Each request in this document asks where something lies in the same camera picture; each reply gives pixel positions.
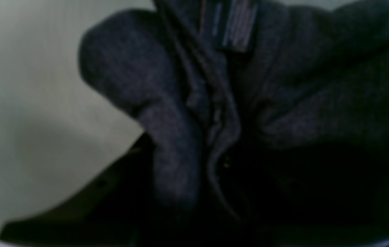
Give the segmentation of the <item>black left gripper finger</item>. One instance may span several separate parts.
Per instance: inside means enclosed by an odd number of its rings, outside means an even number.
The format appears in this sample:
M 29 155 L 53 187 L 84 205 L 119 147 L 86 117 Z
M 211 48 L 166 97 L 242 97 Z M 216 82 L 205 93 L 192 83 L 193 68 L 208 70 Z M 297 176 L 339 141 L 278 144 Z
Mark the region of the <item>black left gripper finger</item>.
M 35 216 L 12 220 L 0 247 L 140 247 L 152 200 L 154 144 L 143 133 L 72 197 Z

